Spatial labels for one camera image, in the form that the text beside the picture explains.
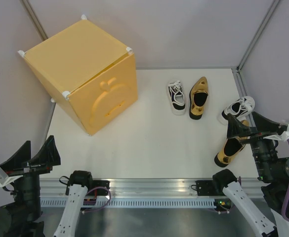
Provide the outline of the black white sneaker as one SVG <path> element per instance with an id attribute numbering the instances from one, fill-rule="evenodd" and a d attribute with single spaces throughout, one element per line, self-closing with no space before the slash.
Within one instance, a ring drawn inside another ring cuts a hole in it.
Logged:
<path id="1" fill-rule="evenodd" d="M 218 120 L 221 124 L 227 125 L 227 115 L 232 114 L 238 120 L 245 118 L 251 114 L 255 107 L 255 100 L 250 96 L 244 96 L 237 101 L 228 105 L 218 116 Z"/>
<path id="2" fill-rule="evenodd" d="M 166 91 L 172 112 L 178 116 L 185 114 L 186 102 L 181 81 L 171 81 L 168 83 Z"/>

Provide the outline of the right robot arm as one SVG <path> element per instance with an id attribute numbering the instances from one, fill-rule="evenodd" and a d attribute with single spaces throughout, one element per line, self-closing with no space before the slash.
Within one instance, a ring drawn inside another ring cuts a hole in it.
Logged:
<path id="1" fill-rule="evenodd" d="M 252 112 L 254 127 L 228 114 L 228 138 L 250 144 L 263 197 L 275 218 L 272 223 L 247 196 L 235 175 L 224 169 L 212 177 L 212 190 L 225 195 L 245 217 L 257 237 L 289 237 L 289 120 L 280 123 Z"/>

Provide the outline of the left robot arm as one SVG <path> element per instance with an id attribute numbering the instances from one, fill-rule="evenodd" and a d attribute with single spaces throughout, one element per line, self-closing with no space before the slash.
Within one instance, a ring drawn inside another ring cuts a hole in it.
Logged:
<path id="1" fill-rule="evenodd" d="M 0 206 L 0 237 L 42 237 L 40 175 L 61 164 L 61 158 L 50 135 L 41 149 L 31 156 L 31 142 L 26 141 L 7 161 L 0 164 L 0 188 L 11 184 L 14 202 Z M 75 171 L 67 184 L 68 200 L 55 231 L 56 237 L 73 237 L 84 197 L 94 190 L 87 171 Z"/>

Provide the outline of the yellow cabinet door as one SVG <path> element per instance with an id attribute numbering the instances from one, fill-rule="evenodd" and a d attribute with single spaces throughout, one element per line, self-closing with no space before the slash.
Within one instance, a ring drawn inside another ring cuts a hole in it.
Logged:
<path id="1" fill-rule="evenodd" d="M 86 133 L 93 135 L 138 99 L 134 54 L 81 86 L 69 102 Z"/>

